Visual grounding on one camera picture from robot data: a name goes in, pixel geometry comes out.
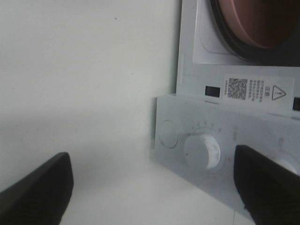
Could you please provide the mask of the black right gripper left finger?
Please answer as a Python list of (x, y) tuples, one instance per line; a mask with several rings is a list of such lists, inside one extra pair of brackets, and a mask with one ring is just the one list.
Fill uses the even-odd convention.
[(0, 223), (58, 225), (73, 187), (70, 155), (60, 152), (0, 193)]

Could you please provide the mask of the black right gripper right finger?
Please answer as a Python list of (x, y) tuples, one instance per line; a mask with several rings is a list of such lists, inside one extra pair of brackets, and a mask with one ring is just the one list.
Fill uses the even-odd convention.
[(300, 177), (247, 145), (237, 145), (233, 180), (257, 225), (300, 223)]

